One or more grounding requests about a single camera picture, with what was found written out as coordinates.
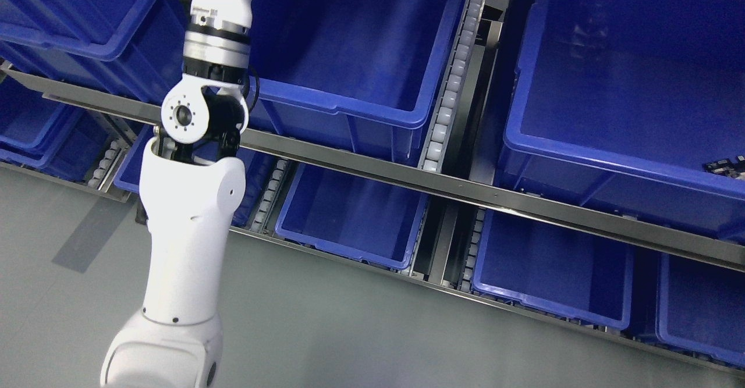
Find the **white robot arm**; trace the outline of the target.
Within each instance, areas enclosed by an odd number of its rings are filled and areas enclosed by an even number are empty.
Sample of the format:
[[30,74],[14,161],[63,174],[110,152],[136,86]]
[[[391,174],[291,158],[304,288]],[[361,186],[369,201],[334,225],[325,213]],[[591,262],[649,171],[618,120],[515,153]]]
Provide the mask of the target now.
[[183,75],[142,153],[146,294],[108,348],[101,387],[211,387],[222,357],[217,303],[227,235],[246,188],[237,150],[253,109],[246,100],[252,0],[191,0],[189,17]]

